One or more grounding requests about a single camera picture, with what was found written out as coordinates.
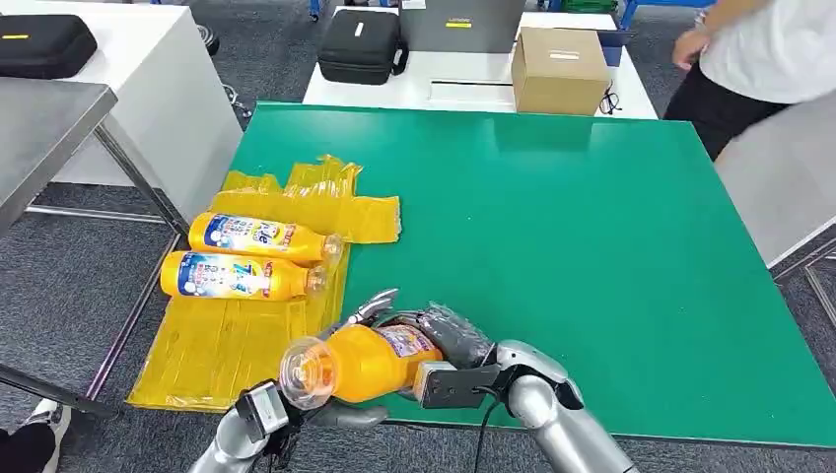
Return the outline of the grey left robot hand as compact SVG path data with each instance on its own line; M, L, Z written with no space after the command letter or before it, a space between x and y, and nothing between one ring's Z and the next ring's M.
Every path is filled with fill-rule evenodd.
M392 288L375 294L360 305L345 321L334 322L316 338L324 341L337 330L351 324L371 326L380 314L391 309L392 302L398 293L398 289ZM319 427L365 430L373 428L387 417L388 410L385 407L361 408L331 399L323 407L314 409L311 414L308 414L306 420L309 424Z

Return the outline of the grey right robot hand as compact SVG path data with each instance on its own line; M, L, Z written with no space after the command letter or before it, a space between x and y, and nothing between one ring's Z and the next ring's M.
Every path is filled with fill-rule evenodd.
M396 324L418 329L443 353L446 361L461 370L484 366L496 346L466 317L441 304L430 303L422 309L395 312L379 327Z

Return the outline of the person's hand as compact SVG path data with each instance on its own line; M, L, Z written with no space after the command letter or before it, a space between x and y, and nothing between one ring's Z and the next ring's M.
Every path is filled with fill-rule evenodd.
M689 71L697 56L710 42L711 36L700 28L684 32L674 43L671 62L683 71Z

